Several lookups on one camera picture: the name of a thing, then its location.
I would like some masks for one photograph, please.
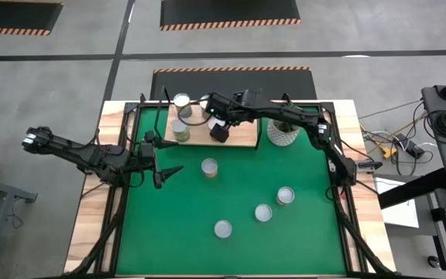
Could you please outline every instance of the concrete floor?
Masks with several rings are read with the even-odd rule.
[[[113,54],[127,1],[64,2],[50,36],[0,36],[0,55]],[[297,0],[297,4],[303,20],[299,26],[160,32],[160,2],[138,1],[123,53],[446,50],[446,0]],[[20,143],[28,127],[39,125],[88,141],[97,125],[111,65],[110,60],[0,62],[0,181],[39,192],[35,205],[15,205],[25,225],[17,230],[7,225],[0,242],[0,278],[51,276],[63,270],[84,175],[56,157],[28,154]],[[149,96],[157,68],[230,66],[309,66],[319,99],[354,99],[359,115],[417,100],[422,87],[446,84],[446,56],[124,60],[111,98],[137,99],[141,92]],[[414,107],[361,123],[371,130],[394,131],[411,120]],[[413,140],[432,142],[422,129]],[[415,174],[441,167],[436,148],[428,148],[435,157],[418,165]],[[373,156],[380,159],[378,152]],[[386,164],[379,173],[396,170]],[[421,263],[421,257],[432,252],[430,239],[390,236],[390,240],[398,271],[446,277]]]

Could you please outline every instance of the green table surface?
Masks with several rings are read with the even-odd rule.
[[[138,140],[153,129],[155,108],[144,108]],[[166,128],[167,109],[159,131]],[[162,168],[185,166],[160,190],[152,173],[129,190],[118,255],[118,275],[345,274],[325,155],[301,130],[290,146],[274,146],[263,120],[258,150],[245,147],[175,146],[157,150]],[[218,176],[201,171],[206,158],[218,162]],[[140,182],[134,174],[131,183]],[[276,203],[282,186],[296,194],[292,204]],[[268,222],[254,209],[267,204]],[[214,224],[228,220],[232,235],[219,239]]]

